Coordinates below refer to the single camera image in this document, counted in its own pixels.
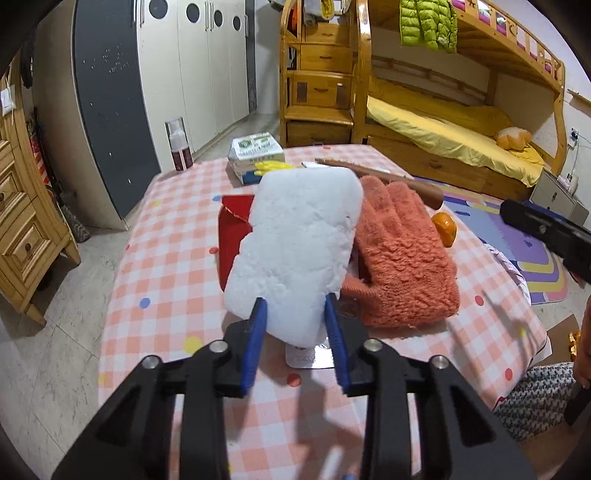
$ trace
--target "lime green jacket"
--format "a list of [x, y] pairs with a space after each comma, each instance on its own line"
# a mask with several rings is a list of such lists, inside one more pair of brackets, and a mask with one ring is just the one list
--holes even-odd
[[448, 0], [400, 0], [402, 45], [455, 52], [457, 15]]

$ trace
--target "silver bolt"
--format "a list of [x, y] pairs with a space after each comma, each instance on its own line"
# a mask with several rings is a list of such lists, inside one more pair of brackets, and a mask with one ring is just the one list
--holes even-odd
[[363, 348], [370, 352], [379, 352], [382, 349], [382, 342], [377, 338], [369, 338], [363, 342]]
[[209, 349], [213, 353], [224, 353], [226, 350], [228, 350], [228, 344], [223, 340], [216, 340], [215, 342], [211, 342]]
[[156, 355], [148, 355], [142, 360], [142, 367], [152, 370], [153, 368], [156, 368], [159, 363], [160, 358], [158, 358]]
[[431, 358], [431, 363], [439, 370], [444, 370], [445, 368], [449, 367], [449, 360], [443, 355], [435, 355], [433, 358]]

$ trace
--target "coral knit glove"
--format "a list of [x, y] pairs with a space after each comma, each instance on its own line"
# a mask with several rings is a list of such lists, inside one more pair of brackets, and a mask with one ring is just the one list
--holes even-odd
[[362, 320], [378, 327], [418, 327], [460, 306], [456, 265], [443, 248], [423, 202], [404, 183], [363, 177], [355, 242], [370, 283], [347, 275], [341, 292], [362, 303]]

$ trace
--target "tablecloth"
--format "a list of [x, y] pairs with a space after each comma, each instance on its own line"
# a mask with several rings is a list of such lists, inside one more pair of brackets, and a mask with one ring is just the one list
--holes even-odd
[[[315, 157], [348, 160], [392, 173], [404, 171], [367, 145], [291, 148], [289, 163]], [[250, 193], [220, 158], [151, 183], [121, 259], [102, 337], [99, 400], [103, 403], [148, 354], [184, 358], [223, 336], [232, 316], [223, 308], [216, 270], [220, 196]], [[506, 396], [547, 339], [530, 305], [481, 241], [457, 223], [448, 252], [457, 264], [458, 314], [421, 331], [370, 331], [401, 355], [450, 358], [493, 408]], [[358, 473], [365, 398], [349, 399], [334, 370], [294, 370], [285, 347], [267, 336], [255, 385], [244, 400], [225, 399], [226, 437], [233, 479], [341, 479]], [[410, 402], [413, 472], [420, 469], [418, 424]], [[180, 402], [171, 454], [178, 474]]]

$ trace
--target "rolling pin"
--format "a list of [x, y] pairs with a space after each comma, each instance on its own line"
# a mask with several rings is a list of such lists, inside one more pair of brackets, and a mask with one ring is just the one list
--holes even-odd
[[355, 174], [361, 178], [365, 175], [373, 175], [379, 178], [384, 183], [388, 184], [391, 181], [401, 181], [417, 192], [418, 196], [425, 205], [432, 209], [439, 210], [443, 204], [443, 192], [439, 187], [419, 180], [411, 180], [394, 173], [386, 173], [381, 170], [375, 170], [369, 167], [362, 167], [355, 163], [350, 163], [342, 160], [333, 160], [331, 158], [315, 158], [316, 163], [328, 165], [330, 167], [345, 167], [353, 170]]

